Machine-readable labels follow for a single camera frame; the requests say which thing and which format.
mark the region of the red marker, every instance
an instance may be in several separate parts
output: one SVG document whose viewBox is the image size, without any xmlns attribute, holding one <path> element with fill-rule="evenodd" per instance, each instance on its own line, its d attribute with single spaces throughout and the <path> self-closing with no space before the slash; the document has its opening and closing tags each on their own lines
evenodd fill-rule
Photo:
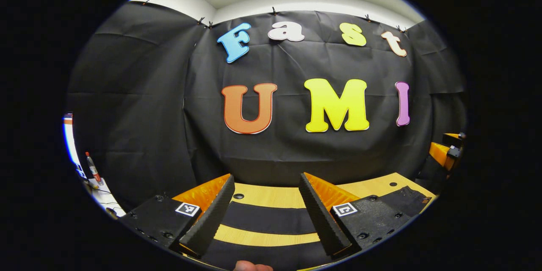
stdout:
<svg viewBox="0 0 542 271">
<path fill-rule="evenodd" d="M 100 178 L 98 171 L 96 170 L 96 166 L 94 165 L 94 162 L 92 161 L 91 155 L 88 152 L 85 152 L 85 154 L 87 155 L 88 167 L 91 169 L 92 174 L 96 178 L 96 182 L 98 182 L 99 185 L 103 185 L 103 181 Z"/>
</svg>

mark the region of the orange letter u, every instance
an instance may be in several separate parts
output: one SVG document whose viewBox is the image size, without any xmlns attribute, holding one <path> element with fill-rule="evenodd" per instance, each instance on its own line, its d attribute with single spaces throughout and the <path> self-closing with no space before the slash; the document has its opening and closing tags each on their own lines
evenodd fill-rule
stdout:
<svg viewBox="0 0 542 271">
<path fill-rule="evenodd" d="M 231 131 L 237 133 L 256 134 L 264 131 L 271 123 L 273 113 L 273 92 L 277 91 L 276 84 L 257 84 L 254 91 L 260 96 L 258 117 L 254 121 L 243 119 L 243 95 L 245 86 L 227 86 L 222 89 L 224 95 L 224 122 Z"/>
</svg>

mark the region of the letter m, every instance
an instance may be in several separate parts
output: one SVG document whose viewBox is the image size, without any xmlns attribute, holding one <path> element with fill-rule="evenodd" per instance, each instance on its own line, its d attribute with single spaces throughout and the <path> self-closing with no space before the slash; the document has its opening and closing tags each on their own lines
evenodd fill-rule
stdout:
<svg viewBox="0 0 542 271">
<path fill-rule="evenodd" d="M 304 86 L 310 90 L 312 103 L 308 132 L 325 132 L 328 124 L 324 121 L 324 112 L 327 113 L 333 129 L 339 130 L 343 124 L 346 113 L 348 120 L 344 128 L 348 131 L 367 130 L 369 122 L 365 116 L 365 89 L 363 80 L 349 80 L 344 86 L 339 98 L 329 82 L 323 78 L 307 80 Z"/>
</svg>

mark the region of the blue letter f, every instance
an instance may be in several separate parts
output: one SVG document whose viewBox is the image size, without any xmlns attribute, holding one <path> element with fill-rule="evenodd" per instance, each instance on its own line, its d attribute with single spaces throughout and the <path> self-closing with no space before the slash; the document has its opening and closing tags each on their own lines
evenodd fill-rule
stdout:
<svg viewBox="0 0 542 271">
<path fill-rule="evenodd" d="M 233 30 L 230 30 L 226 34 L 223 34 L 216 42 L 222 43 L 226 52 L 228 53 L 228 58 L 226 59 L 227 63 L 232 63 L 242 55 L 245 55 L 248 52 L 248 47 L 242 47 L 240 42 L 248 43 L 250 37 L 244 30 L 248 30 L 250 24 L 244 22 L 239 24 Z"/>
</svg>

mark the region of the white wall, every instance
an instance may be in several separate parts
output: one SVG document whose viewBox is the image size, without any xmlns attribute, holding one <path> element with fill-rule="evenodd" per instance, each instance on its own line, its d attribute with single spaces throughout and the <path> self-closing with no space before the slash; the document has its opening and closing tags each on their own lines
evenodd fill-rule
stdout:
<svg viewBox="0 0 542 271">
<path fill-rule="evenodd" d="M 215 9 L 205 0 L 150 0 L 149 3 L 163 5 L 191 16 L 195 20 L 205 17 L 205 24 L 218 24 L 242 16 L 280 11 L 321 11 L 350 14 L 364 17 L 390 26 L 409 28 L 416 24 L 413 20 L 387 8 L 361 0 L 247 0 Z"/>
</svg>

